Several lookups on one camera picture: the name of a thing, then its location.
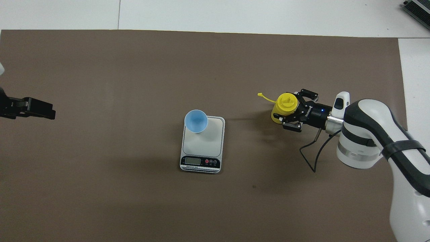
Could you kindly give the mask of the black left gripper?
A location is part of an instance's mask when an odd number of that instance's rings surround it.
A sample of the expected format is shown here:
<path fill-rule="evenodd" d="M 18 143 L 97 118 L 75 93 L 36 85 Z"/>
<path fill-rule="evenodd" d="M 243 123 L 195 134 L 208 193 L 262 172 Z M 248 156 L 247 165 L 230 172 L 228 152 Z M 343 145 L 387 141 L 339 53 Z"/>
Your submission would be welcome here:
<path fill-rule="evenodd" d="M 23 107 L 17 107 L 18 103 L 23 103 Z M 13 98 L 8 97 L 0 87 L 0 116 L 8 119 L 16 119 L 17 117 L 40 117 L 50 120 L 55 120 L 56 111 L 53 109 L 53 104 L 36 98 Z"/>

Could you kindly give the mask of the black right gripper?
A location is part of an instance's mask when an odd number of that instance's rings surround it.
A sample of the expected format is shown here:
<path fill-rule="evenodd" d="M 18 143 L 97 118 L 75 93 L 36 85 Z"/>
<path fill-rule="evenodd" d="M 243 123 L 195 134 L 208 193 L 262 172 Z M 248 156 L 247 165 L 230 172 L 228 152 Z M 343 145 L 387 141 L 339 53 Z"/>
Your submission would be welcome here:
<path fill-rule="evenodd" d="M 318 94 L 308 89 L 295 92 L 295 96 L 299 102 L 298 115 L 278 115 L 283 128 L 293 132 L 302 132 L 302 123 L 304 123 L 325 130 L 332 106 L 317 103 Z"/>

